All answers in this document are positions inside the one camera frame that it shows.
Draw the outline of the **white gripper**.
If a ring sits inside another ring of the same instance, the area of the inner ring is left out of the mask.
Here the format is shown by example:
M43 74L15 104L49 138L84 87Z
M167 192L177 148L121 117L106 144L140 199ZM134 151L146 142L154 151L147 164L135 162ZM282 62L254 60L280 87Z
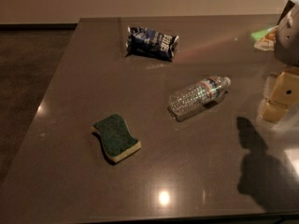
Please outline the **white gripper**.
M287 3L283 9L278 20L275 54L281 62L299 66L299 3ZM265 121L277 123L288 113L286 107L292 107L299 101L299 76L287 71L280 73L275 80L269 101L274 104L264 102L260 117Z

